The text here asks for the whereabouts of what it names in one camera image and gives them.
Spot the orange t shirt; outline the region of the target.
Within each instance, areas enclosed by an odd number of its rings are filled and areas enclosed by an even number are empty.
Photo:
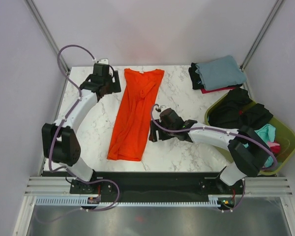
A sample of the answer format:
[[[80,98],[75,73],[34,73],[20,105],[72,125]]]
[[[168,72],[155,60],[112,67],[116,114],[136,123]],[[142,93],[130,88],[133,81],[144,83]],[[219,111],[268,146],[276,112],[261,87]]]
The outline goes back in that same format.
[[[141,161],[146,148],[151,109],[165,71],[124,70],[126,88],[121,100],[107,159]]]

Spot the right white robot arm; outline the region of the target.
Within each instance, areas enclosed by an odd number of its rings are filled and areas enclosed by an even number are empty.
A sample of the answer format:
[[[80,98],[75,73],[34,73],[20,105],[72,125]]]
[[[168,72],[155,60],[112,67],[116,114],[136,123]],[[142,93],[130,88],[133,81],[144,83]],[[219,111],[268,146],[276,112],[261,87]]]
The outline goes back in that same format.
[[[158,118],[152,118],[150,122],[148,139],[151,142],[176,138],[183,142],[209,144],[230,153],[233,162],[221,170],[215,181],[220,193],[228,193],[245,177],[257,177],[269,157],[272,157],[272,165],[277,165],[269,145],[248,126],[225,129],[196,120],[183,120],[173,109],[158,104],[154,104],[151,111],[158,113]]]

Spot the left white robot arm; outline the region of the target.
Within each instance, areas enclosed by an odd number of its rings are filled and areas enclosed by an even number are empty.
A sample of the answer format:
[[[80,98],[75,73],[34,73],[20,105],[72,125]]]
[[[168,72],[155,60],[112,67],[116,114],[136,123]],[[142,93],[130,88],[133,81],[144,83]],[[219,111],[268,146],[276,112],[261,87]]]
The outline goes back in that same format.
[[[78,86],[78,98],[65,111],[62,118],[42,126],[44,157],[48,159],[51,172],[66,169],[81,181],[81,188],[94,193],[98,181],[95,171],[81,157],[81,146],[76,132],[89,111],[107,94],[121,92],[118,72],[106,63],[96,62],[93,71]]]

